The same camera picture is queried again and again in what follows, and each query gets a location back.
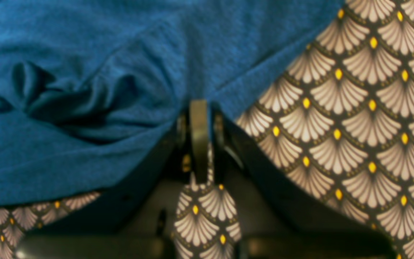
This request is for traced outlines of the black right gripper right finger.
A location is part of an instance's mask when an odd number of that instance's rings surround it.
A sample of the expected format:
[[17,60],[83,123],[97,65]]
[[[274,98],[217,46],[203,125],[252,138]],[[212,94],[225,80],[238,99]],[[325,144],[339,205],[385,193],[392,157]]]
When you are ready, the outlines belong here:
[[235,200],[235,259],[394,259],[391,241],[292,183],[258,145],[212,107],[214,182]]

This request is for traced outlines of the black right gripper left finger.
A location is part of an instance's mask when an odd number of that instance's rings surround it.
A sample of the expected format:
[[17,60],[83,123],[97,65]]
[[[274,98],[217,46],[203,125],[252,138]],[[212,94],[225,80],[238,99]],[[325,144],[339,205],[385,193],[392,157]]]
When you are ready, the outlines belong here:
[[97,200],[31,232],[33,259],[175,259],[170,239],[182,172],[186,119],[177,123],[143,162]]

